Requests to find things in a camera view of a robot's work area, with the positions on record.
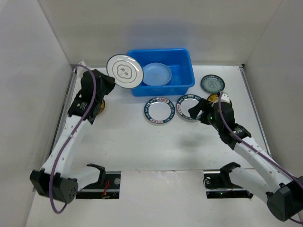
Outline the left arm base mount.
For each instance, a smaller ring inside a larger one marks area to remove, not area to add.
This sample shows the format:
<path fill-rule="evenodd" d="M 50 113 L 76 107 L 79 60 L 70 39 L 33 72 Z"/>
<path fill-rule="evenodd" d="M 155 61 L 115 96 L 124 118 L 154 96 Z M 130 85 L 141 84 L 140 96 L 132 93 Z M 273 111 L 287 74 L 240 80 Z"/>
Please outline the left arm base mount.
<path fill-rule="evenodd" d="M 92 170 L 98 170 L 98 180 L 86 185 L 82 189 L 78 189 L 76 199 L 92 200 L 92 199 L 119 199 L 121 172 L 106 171 L 103 166 L 96 164 L 87 164 Z"/>

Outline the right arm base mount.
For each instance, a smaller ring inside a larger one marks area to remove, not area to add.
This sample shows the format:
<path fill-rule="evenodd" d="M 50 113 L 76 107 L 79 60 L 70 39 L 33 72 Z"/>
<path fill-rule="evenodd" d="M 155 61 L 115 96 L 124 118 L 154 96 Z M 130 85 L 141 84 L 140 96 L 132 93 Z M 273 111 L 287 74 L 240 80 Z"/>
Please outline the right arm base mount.
<path fill-rule="evenodd" d="M 206 190 L 208 199 L 252 199 L 252 193 L 242 187 L 233 184 L 230 180 L 229 173 L 239 164 L 231 162 L 224 165 L 219 170 L 204 171 L 203 185 Z"/>

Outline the white plate thin green rim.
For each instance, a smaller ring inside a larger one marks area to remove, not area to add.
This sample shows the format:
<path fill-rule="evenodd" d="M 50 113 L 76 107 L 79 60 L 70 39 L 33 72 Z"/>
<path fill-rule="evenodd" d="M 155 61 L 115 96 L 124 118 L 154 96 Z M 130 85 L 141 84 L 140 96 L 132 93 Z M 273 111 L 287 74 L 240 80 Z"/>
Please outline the white plate thin green rim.
<path fill-rule="evenodd" d="M 127 89 L 138 87 L 144 77 L 140 64 L 132 57 L 124 54 L 112 56 L 107 61 L 107 74 L 115 79 L 115 83 Z"/>

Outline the light blue plastic plate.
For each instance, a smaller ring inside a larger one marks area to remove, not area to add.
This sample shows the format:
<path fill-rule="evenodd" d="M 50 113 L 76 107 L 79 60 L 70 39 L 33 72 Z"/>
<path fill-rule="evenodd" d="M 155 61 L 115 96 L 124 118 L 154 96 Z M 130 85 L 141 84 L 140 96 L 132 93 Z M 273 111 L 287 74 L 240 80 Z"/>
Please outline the light blue plastic plate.
<path fill-rule="evenodd" d="M 172 77 L 168 66 L 162 63 L 150 63 L 143 67 L 143 83 L 147 86 L 164 86 Z"/>

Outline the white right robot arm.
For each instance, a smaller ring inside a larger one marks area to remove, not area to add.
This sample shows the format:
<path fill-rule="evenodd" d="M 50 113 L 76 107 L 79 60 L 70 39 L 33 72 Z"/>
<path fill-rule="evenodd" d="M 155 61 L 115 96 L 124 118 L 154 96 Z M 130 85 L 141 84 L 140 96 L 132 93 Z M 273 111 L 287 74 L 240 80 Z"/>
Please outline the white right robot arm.
<path fill-rule="evenodd" d="M 258 146 L 251 134 L 235 122 L 229 101 L 212 103 L 201 99 L 188 112 L 192 118 L 213 126 L 222 142 L 260 175 L 252 175 L 240 164 L 231 162 L 221 167 L 216 177 L 210 178 L 209 189 L 239 186 L 264 201 L 280 221 L 292 220 L 303 210 L 303 178 L 291 175 Z"/>

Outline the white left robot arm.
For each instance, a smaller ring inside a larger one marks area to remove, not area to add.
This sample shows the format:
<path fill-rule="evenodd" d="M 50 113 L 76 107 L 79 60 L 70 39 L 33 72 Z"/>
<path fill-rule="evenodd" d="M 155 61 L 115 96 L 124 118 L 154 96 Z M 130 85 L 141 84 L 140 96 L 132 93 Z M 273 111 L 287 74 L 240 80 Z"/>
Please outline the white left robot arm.
<path fill-rule="evenodd" d="M 90 184 L 101 187 L 107 176 L 103 166 L 87 164 L 79 173 L 71 174 L 76 151 L 101 110 L 104 96 L 115 87 L 115 80 L 97 69 L 86 70 L 80 80 L 81 89 L 72 102 L 65 126 L 49 158 L 40 170 L 33 170 L 30 181 L 41 196 L 65 204 Z"/>

